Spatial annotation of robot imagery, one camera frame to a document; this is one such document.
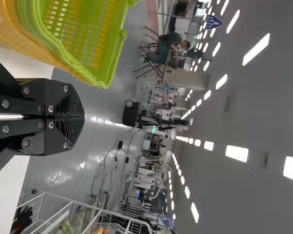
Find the basket handle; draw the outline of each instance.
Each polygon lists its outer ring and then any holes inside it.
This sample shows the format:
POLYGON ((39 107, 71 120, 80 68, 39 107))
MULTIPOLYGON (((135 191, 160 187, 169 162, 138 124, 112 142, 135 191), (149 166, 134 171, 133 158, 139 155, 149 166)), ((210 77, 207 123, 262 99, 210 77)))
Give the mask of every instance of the basket handle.
POLYGON ((117 47, 117 51, 115 53, 115 58, 112 61, 111 68, 109 71, 109 73, 112 75, 114 75, 114 73, 115 73, 115 70, 116 70, 116 67, 118 64, 118 60, 119 60, 119 57, 121 56, 122 48, 123 48, 124 41, 125 41, 126 37, 127 37, 127 31, 124 29, 121 29, 119 32, 119 40, 120 40, 119 46, 117 47))

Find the dark shirt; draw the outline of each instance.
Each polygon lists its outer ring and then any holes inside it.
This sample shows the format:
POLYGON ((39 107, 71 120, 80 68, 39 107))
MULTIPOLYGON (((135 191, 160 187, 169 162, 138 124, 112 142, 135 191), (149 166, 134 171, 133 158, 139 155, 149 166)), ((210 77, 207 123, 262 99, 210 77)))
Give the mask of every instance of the dark shirt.
POLYGON ((170 48, 171 45, 178 46, 182 37, 178 33, 170 33, 159 36, 159 41, 163 43, 166 48, 170 48))

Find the black speaker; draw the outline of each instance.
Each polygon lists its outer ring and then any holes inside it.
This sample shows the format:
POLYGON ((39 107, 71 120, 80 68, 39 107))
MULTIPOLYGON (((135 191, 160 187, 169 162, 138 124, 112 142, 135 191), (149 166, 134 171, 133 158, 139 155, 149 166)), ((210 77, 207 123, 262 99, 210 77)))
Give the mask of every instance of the black speaker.
POLYGON ((130 100, 126 101, 124 114, 123 114, 124 125, 135 127, 139 105, 140 105, 139 102, 134 102, 130 100))

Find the yellow basket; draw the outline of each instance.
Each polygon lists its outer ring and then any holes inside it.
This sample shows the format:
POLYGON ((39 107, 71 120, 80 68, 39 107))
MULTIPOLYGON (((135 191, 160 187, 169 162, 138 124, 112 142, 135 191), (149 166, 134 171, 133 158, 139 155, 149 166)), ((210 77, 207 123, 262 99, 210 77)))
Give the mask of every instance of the yellow basket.
POLYGON ((86 82, 70 66, 62 62, 57 55, 27 33, 18 17, 16 0, 0 0, 0 43, 22 55, 70 72, 79 80, 86 82))

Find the plastic basket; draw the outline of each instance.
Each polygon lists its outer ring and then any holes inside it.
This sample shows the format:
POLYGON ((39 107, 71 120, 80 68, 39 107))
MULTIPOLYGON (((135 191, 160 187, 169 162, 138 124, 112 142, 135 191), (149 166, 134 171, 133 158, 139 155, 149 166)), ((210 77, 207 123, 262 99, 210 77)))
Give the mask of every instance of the plastic basket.
POLYGON ((20 54, 66 70, 81 79, 70 66, 26 32, 18 18, 16 0, 0 0, 0 43, 20 54))
POLYGON ((108 88, 127 32, 129 6, 139 0, 17 0, 26 30, 86 82, 108 88))

